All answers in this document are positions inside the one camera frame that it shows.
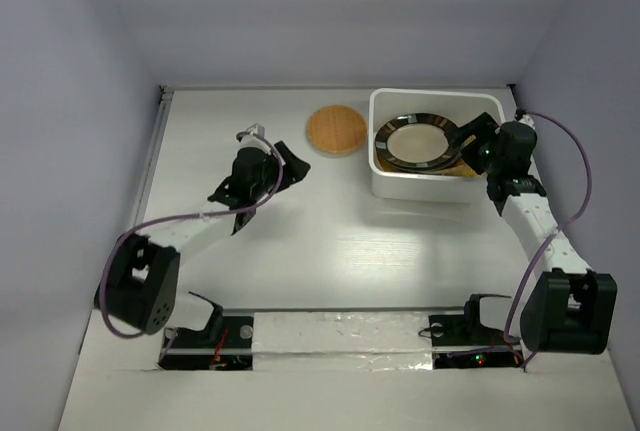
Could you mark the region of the round woven bamboo plate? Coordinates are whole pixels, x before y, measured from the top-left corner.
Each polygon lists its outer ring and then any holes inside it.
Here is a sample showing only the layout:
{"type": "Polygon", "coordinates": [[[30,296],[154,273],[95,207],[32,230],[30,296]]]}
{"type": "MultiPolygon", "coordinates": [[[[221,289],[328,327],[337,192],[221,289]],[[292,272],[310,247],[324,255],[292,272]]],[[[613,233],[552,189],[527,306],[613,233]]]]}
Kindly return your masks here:
{"type": "Polygon", "coordinates": [[[368,126],[355,109],[330,105],[315,111],[308,119],[306,133],[311,144],[328,154],[344,155],[364,144],[368,126]]]}

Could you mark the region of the teal round ceramic plate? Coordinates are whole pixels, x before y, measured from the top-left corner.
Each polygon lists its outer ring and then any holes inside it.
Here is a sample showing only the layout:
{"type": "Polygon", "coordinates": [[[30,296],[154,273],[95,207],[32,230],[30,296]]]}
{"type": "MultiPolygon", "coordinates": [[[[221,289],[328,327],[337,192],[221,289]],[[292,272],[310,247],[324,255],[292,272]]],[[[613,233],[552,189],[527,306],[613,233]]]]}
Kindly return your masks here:
{"type": "Polygon", "coordinates": [[[450,163],[448,166],[444,166],[438,169],[403,169],[395,167],[386,161],[379,161],[379,167],[386,172],[397,173],[413,173],[413,174],[427,174],[427,175],[447,175],[447,176],[473,176],[474,172],[462,161],[457,160],[450,163]]]}

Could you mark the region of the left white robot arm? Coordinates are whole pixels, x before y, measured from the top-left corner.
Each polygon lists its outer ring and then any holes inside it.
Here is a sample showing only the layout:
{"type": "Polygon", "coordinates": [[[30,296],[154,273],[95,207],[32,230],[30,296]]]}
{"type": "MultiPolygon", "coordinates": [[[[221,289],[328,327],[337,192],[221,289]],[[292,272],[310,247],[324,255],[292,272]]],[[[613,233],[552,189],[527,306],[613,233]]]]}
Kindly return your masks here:
{"type": "Polygon", "coordinates": [[[171,316],[180,266],[239,233],[277,193],[301,182],[311,165],[282,141],[238,133],[230,174],[195,212],[139,223],[116,241],[95,296],[109,331],[135,339],[160,331],[171,316]]]}

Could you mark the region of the dark striped rim ceramic plate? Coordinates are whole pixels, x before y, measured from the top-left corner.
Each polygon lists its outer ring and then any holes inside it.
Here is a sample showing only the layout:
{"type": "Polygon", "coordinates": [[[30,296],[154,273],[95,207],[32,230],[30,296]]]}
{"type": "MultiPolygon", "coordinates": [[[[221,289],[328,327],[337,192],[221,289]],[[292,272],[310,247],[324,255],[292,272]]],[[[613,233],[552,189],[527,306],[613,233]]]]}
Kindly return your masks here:
{"type": "Polygon", "coordinates": [[[373,149],[411,162],[458,155],[446,137],[446,132],[455,127],[450,119],[433,113],[397,116],[376,132],[373,149]]]}

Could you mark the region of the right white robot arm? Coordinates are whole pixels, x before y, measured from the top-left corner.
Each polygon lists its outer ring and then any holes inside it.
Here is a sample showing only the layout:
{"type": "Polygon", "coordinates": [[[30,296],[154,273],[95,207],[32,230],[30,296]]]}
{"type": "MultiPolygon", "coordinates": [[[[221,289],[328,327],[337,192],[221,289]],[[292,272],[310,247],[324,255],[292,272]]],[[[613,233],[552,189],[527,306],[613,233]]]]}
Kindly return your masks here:
{"type": "Polygon", "coordinates": [[[544,186],[532,174],[538,136],[531,115],[518,111],[515,120],[499,124],[483,113],[446,136],[462,160],[485,175],[489,200],[529,261],[505,319],[505,340],[518,338],[533,353],[602,353],[617,284],[611,275],[595,272],[566,235],[586,209],[557,222],[544,186]]]}

